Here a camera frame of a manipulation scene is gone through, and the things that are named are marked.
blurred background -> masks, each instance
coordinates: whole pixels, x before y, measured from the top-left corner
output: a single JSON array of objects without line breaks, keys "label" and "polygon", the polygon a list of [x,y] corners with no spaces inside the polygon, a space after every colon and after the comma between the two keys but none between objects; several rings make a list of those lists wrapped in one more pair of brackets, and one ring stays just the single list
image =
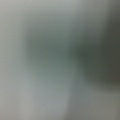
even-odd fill
[{"label": "blurred background", "polygon": [[1,120],[119,120],[119,1],[0,1]]}]

